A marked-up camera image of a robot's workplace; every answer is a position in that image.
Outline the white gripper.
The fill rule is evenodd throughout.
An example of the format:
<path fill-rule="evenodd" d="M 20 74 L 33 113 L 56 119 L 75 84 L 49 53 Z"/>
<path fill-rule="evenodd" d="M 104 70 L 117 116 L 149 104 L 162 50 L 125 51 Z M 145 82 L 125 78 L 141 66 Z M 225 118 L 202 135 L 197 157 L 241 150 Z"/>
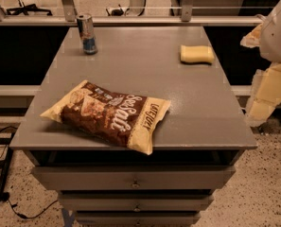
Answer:
<path fill-rule="evenodd" d="M 276 63 L 281 62 L 281 0 L 263 25 L 256 26 L 241 39 L 240 44 L 248 48 L 259 47 L 261 57 L 272 61 L 267 70 L 255 72 L 245 107 L 246 124 L 259 127 L 281 103 L 281 63 Z"/>

